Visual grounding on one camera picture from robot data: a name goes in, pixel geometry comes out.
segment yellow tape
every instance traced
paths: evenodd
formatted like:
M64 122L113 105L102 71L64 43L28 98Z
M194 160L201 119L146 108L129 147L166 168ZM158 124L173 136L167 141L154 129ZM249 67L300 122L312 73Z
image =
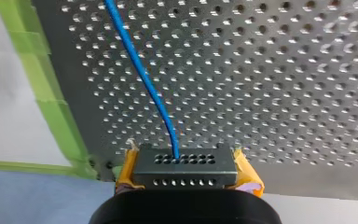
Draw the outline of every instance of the yellow tape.
M238 170L237 184L229 187L229 189L236 189L237 187L247 183L256 183L260 185L260 189L254 189L254 195L261 197L264 193L264 183L258 176L251 163L246 160L246 157L242 153L241 149L236 149L234 151L234 161Z

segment gray surface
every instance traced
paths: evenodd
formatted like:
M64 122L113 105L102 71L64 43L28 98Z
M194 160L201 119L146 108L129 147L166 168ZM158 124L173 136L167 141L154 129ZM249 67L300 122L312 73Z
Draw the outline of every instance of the gray surface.
M0 224L86 224L112 190L112 183L0 172ZM284 224L358 223L358 201L273 194L263 199Z
M0 224L86 224L113 190L113 183L0 172Z
M133 170L133 181L149 189L223 188L235 185L237 168L228 144L217 148L186 148L180 159L168 148L141 145Z
M101 167L120 161L130 137L166 147L164 125L101 1L35 2L65 97ZM323 186L335 192L329 197L358 198L358 175L344 175L358 174L358 1L118 6L181 147L227 140L245 147L269 192L318 196ZM271 181L277 170L290 171L293 185ZM356 185L340 185L346 181Z

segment hole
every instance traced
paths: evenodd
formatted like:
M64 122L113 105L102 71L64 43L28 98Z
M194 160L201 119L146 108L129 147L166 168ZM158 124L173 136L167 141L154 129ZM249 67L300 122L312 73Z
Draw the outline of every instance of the hole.
M106 163L105 166L106 166L107 169L112 169L113 168L113 163L111 161L109 161L109 162Z
M218 15L222 14L222 8L220 6L214 7L213 10L211 11L211 14L213 16L218 16Z
M216 184L216 180L215 179L210 179L208 180L208 185L209 186L214 186Z
M280 35L286 35L288 32L289 32L289 26L286 24L282 25L279 31Z
M280 11L281 12L287 12L287 11L289 11L290 6L291 6L290 2L284 2L284 3L282 3L282 5L280 7Z
M245 29L243 27L237 27L237 30L234 32L234 35L243 35L245 33Z
M89 160L89 166L94 167L95 166L95 161L94 160Z
M192 7L189 12L191 17L198 17L200 14L200 8L199 7Z
M311 24L307 23L303 26L303 29L301 30L301 32L303 34L309 34L312 31L312 29L313 29L313 26Z
M314 1L308 1L304 6L304 10L312 11L315 7L316 7L316 3Z
M293 22L299 22L301 20L301 16L300 15L295 15L294 17L292 17L291 21Z
M278 21L278 17L277 16L271 16L269 19L268 19L268 22L276 22Z
M267 27L265 25L261 25L261 26L258 27L257 34L258 35L263 35L263 34L266 33L266 31L267 31Z
M234 52L235 55L241 56L245 52L245 49L242 47L237 48L237 50Z
M244 5L237 5L234 7L234 14L243 14L243 12L245 11L245 6Z
M179 9L177 9L176 7L171 8L168 11L168 16L170 16L171 18L176 18L179 15Z
M148 16L150 19L156 19L158 16L158 12L155 9L151 9L148 12Z
M267 11L267 5L265 3L262 3L258 6L258 8L255 11L257 13L265 13Z
M331 1L330 4L328 5L328 8L329 8L330 10L337 10L340 5L341 5L341 1L340 1L340 0L333 0L333 1Z
M222 28L216 28L216 30L212 33L212 36L219 37L222 34L223 34L223 29Z

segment cable insulation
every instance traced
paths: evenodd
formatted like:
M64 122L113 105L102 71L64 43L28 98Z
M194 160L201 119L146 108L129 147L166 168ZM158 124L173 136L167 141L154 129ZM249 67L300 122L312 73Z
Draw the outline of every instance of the cable insulation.
M109 12L112 23L115 25L115 28L121 37L121 41L123 42L124 48L129 53L131 61L136 71L141 77L147 91L149 92L150 96L152 97L153 101L156 104L159 114L162 116L162 119L164 120L165 126L167 127L168 133L170 134L170 138L171 138L172 154L176 159L179 159L178 140L171 119L168 115L168 112L164 104L161 102L161 99L159 98L158 93L153 86L153 83L151 82L150 78L146 73L145 67L143 66L142 61L138 56L138 52L136 51L135 47L131 43L130 35L124 29L124 23L118 12L115 0L104 0L104 2L106 5L106 9Z

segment blue wire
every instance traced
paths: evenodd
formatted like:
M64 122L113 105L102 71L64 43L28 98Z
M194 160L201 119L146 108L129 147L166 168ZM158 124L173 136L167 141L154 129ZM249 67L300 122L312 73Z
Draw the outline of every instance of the blue wire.
M171 119L168 116L168 112L165 109L164 104L161 102L156 89L153 87L153 84L146 73L145 68L142 65L142 61L135 50L135 47L131 43L131 38L129 34L124 29L124 23L118 12L117 6L115 4L115 0L104 0L104 2L106 4L106 8L107 11L109 12L112 23L115 25L115 28L121 37L121 41L123 42L124 48L130 54L131 61L135 66L136 71L138 72L139 76L144 82L147 91L149 92L150 96L152 97L153 101L156 104L159 114L162 116L162 119L165 122L165 126L167 127L168 133L170 134L170 138L171 138L172 154L176 159L179 159L178 140Z

